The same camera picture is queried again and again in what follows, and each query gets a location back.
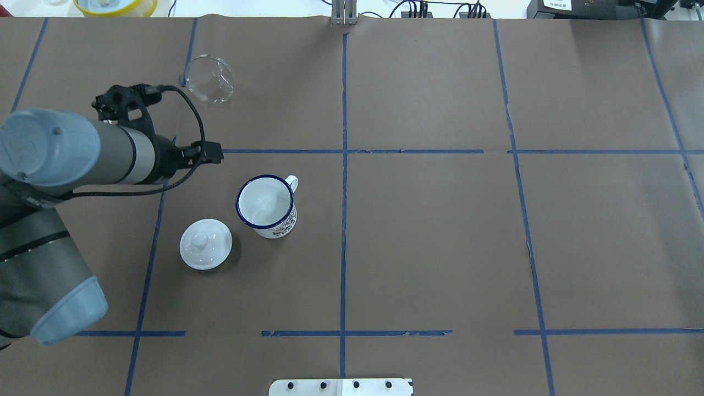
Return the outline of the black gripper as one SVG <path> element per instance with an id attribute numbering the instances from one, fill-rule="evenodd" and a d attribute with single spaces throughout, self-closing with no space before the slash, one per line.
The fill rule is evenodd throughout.
<path id="1" fill-rule="evenodd" d="M 220 143 L 194 142 L 183 150 L 171 140 L 156 135 L 153 182 L 164 182 L 177 171 L 189 169 L 190 164 L 220 164 L 224 153 Z"/>

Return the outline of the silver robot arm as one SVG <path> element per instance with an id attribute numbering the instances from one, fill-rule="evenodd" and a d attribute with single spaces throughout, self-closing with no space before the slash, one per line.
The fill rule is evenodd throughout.
<path id="1" fill-rule="evenodd" d="M 108 301 L 56 206 L 117 193 L 92 185 L 160 185 L 219 163 L 219 143 L 177 146 L 150 130 L 28 108 L 2 122 L 2 349 L 25 337 L 60 343 L 107 314 Z"/>

